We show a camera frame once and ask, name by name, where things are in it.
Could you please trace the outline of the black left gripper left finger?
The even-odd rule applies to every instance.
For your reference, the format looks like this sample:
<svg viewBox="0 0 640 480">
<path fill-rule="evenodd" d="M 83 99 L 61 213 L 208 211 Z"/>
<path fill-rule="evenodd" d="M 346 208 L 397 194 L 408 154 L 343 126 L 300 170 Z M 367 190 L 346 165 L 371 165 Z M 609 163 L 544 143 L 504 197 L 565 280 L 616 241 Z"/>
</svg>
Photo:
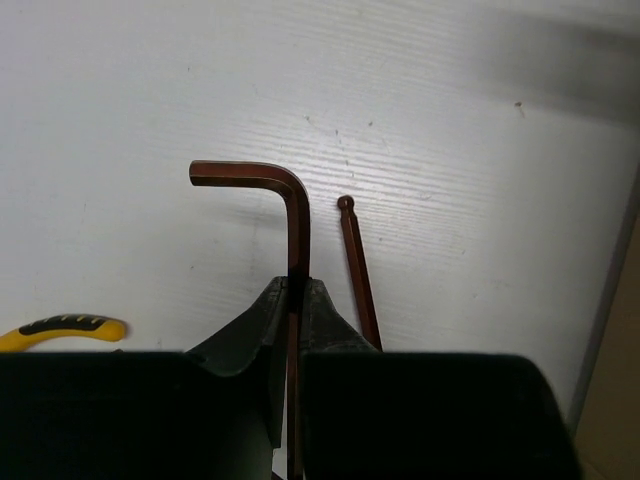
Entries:
<svg viewBox="0 0 640 480">
<path fill-rule="evenodd" d="M 269 479 L 287 281 L 187 351 L 1 352 L 5 479 Z"/>
</svg>

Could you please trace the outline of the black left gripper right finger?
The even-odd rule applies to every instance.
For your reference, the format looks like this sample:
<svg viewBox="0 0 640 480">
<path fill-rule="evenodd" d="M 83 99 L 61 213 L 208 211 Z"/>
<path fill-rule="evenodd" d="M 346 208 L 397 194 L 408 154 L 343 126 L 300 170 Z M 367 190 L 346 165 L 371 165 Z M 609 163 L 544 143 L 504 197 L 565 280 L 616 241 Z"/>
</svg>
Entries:
<svg viewBox="0 0 640 480">
<path fill-rule="evenodd" d="M 310 479 L 578 479 L 552 389 L 529 359 L 379 352 L 306 287 L 299 408 Z"/>
</svg>

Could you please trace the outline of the yellow black needle-nose pliers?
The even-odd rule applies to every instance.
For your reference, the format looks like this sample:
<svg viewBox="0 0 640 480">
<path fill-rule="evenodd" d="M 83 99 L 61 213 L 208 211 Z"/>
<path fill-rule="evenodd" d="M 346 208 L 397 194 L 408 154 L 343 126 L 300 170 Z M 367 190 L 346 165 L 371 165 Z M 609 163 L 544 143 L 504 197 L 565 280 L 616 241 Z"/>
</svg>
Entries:
<svg viewBox="0 0 640 480">
<path fill-rule="evenodd" d="M 1 336 L 1 352 L 24 352 L 43 342 L 66 337 L 119 342 L 128 325 L 119 319 L 92 314 L 61 314 L 37 320 Z"/>
</svg>

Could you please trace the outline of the large brown hex key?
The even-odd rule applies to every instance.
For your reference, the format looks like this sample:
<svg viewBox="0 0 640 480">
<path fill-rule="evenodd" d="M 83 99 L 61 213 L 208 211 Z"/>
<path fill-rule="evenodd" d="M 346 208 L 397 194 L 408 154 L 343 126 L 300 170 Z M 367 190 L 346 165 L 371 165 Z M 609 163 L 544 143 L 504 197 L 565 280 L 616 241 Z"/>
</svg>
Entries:
<svg viewBox="0 0 640 480">
<path fill-rule="evenodd" d="M 310 270 L 308 195 L 294 173 L 267 163 L 196 160 L 189 166 L 189 178 L 194 186 L 269 190 L 279 194 L 284 201 L 288 268 L 287 477 L 301 479 L 303 464 L 298 378 L 301 317 Z"/>
</svg>

